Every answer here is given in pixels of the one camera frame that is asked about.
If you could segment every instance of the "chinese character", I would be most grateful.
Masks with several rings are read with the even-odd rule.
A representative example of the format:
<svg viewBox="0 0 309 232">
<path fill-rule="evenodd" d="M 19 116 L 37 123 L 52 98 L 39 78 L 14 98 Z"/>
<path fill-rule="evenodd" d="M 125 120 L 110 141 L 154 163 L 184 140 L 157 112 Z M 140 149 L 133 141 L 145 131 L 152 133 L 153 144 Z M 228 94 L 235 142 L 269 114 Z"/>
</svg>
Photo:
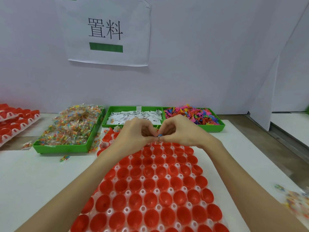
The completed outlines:
<svg viewBox="0 0 309 232">
<path fill-rule="evenodd" d="M 118 21 L 118 25 L 115 24 L 114 22 L 111 24 L 110 20 L 109 20 L 109 23 L 108 22 L 106 22 L 106 23 L 107 23 L 107 26 L 108 26 L 107 28 L 109 28 L 107 35 L 110 34 L 110 36 L 112 38 L 112 34 L 118 34 L 119 40 L 120 40 L 120 34 L 123 34 L 122 32 L 120 32 L 120 22 Z"/>
<path fill-rule="evenodd" d="M 89 19 L 88 25 L 91 25 L 91 31 L 92 31 L 92 35 L 89 36 L 105 37 L 102 35 L 102 27 L 104 27 L 102 19 L 90 19 L 90 18 L 88 19 Z"/>
</svg>

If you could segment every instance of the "forearm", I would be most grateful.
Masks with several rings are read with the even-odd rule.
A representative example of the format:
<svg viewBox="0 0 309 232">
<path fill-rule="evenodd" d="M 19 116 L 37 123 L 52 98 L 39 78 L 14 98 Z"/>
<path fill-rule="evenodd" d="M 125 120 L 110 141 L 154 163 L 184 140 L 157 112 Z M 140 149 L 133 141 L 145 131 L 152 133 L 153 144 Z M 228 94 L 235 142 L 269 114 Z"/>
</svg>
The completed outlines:
<svg viewBox="0 0 309 232">
<path fill-rule="evenodd" d="M 106 173 L 120 160 L 111 146 L 16 232 L 67 232 Z"/>
<path fill-rule="evenodd" d="M 212 145 L 207 145 L 206 142 L 203 149 L 210 156 L 251 232 L 308 232 L 294 215 L 265 191 L 233 159 L 220 141 L 216 140 L 217 143 Z"/>
</svg>

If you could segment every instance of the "person's right arm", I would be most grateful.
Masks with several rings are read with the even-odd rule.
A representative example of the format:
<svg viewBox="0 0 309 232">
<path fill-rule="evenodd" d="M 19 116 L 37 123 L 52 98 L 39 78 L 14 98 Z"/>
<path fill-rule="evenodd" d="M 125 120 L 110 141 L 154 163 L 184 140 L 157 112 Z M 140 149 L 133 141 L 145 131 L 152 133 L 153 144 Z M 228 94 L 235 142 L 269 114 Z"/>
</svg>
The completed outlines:
<svg viewBox="0 0 309 232">
<path fill-rule="evenodd" d="M 160 141 L 202 148 L 212 160 L 251 232 L 308 232 L 307 228 L 264 190 L 228 153 L 222 142 L 181 115 L 166 119 Z"/>
</svg>

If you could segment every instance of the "person's left arm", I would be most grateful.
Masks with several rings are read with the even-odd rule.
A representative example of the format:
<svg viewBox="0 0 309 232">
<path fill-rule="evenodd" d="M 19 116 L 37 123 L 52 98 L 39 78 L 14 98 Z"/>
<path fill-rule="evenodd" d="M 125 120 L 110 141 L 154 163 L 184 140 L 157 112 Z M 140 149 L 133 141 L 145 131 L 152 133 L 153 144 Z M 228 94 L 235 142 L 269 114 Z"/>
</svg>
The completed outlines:
<svg viewBox="0 0 309 232">
<path fill-rule="evenodd" d="M 15 232 L 68 232 L 106 173 L 125 156 L 157 141 L 156 136 L 150 121 L 126 121 L 114 143 Z"/>
</svg>

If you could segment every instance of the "person's left hand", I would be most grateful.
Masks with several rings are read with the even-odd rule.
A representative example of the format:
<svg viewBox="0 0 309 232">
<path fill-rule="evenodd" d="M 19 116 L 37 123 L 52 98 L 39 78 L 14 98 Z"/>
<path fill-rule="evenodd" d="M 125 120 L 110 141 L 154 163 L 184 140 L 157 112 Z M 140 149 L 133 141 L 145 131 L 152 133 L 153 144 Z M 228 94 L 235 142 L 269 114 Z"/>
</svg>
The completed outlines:
<svg viewBox="0 0 309 232">
<path fill-rule="evenodd" d="M 158 134 L 151 121 L 135 117 L 125 122 L 112 146 L 120 148 L 125 157 L 155 141 L 158 141 Z"/>
</svg>

